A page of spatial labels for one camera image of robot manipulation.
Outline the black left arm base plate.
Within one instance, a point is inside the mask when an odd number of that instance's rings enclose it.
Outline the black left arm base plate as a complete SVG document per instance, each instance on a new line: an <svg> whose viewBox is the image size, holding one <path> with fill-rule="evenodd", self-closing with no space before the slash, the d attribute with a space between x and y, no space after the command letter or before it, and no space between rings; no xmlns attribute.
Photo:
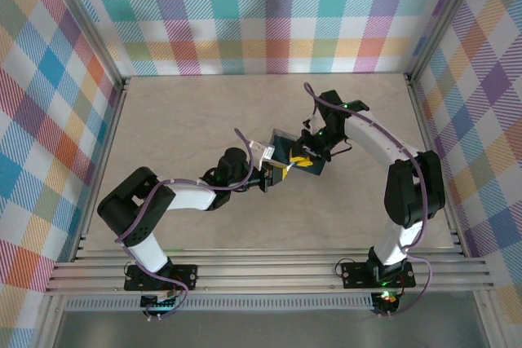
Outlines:
<svg viewBox="0 0 522 348"><path fill-rule="evenodd" d="M128 266L124 274L125 291L166 291L172 290L174 284L159 280L143 272L138 266ZM177 280L184 283L189 290L194 290L197 284L197 265L194 264L168 264L161 270L156 272L156 275L162 276L170 280Z"/></svg>

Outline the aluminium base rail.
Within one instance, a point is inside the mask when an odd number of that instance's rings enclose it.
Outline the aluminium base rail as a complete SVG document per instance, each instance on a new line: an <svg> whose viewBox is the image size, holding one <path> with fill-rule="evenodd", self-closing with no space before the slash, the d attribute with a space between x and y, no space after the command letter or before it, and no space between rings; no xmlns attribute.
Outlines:
<svg viewBox="0 0 522 348"><path fill-rule="evenodd" d="M362 262L361 249L209 249L168 253L173 263L198 266L197 293L339 293L334 265L342 258ZM121 250L80 250L72 262L59 262L49 294L123 293ZM457 292L491 289L493 276L482 258L467 258L459 247L414 255L416 290Z"/></svg>

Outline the aluminium side rail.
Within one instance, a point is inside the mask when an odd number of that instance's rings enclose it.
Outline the aluminium side rail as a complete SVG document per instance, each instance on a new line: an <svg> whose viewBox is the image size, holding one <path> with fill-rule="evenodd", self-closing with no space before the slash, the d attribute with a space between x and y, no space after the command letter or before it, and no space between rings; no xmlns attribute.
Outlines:
<svg viewBox="0 0 522 348"><path fill-rule="evenodd" d="M421 164L423 170L428 173L428 199L431 204L435 204L438 200L441 209L440 212L444 215L445 221L452 236L456 237L454 241L460 248L464 257L469 257L469 248L467 246L465 237L457 220L454 204L452 198L447 190L447 183L443 173L442 160L438 151L436 150L435 142L433 141L427 123L427 117L422 110L420 98L418 97L414 82L408 73L403 74L406 89L413 106L414 114L418 123L418 128L421 133L422 142L426 148L425 152L421 152L424 163Z"/></svg>
<svg viewBox="0 0 522 348"><path fill-rule="evenodd" d="M96 201L100 193L101 183L103 181L104 172L108 164L108 158L117 131L117 126L122 115L122 109L126 101L128 89L131 84L131 79L132 77L124 77L122 79L122 83L118 86L115 107L113 110L113 114L110 117L107 133L102 144L100 162L96 167L95 175L93 178L93 184L89 192L89 198L87 200L86 208L82 214L82 217L77 226L77 230L75 232L75 236L73 238L72 247L67 257L68 262L75 262L77 258L77 251L81 248L80 242L86 237L89 231L89 227L91 225L91 220L95 215Z"/></svg>

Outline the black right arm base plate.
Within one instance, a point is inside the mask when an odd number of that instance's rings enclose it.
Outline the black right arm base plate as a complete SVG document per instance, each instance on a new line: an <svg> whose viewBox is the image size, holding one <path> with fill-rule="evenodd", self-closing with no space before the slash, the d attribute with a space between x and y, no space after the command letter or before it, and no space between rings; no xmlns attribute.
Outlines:
<svg viewBox="0 0 522 348"><path fill-rule="evenodd" d="M340 264L340 276L345 289L402 289L417 285L410 262L404 262L381 280L377 280L365 262L344 262Z"/></svg>

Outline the aluminium frame post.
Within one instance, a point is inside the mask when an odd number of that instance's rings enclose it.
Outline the aluminium frame post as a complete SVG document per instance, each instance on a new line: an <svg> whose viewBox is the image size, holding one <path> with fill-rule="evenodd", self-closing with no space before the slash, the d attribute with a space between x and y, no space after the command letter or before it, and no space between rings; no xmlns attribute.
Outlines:
<svg viewBox="0 0 522 348"><path fill-rule="evenodd" d="M404 74L410 86L414 86L420 80L463 1L439 0L437 2L428 22L427 31L421 36L407 72Z"/></svg>
<svg viewBox="0 0 522 348"><path fill-rule="evenodd" d="M103 38L95 27L95 24L87 12L83 2L81 0L64 0L66 6L69 8L70 13L76 20L80 30L86 36L87 41L91 44L93 51L99 58L100 63L104 66L108 75L113 79L116 84L117 90L122 91L126 89L126 77L123 77L120 71L117 69L117 65L109 54L106 48Z"/></svg>

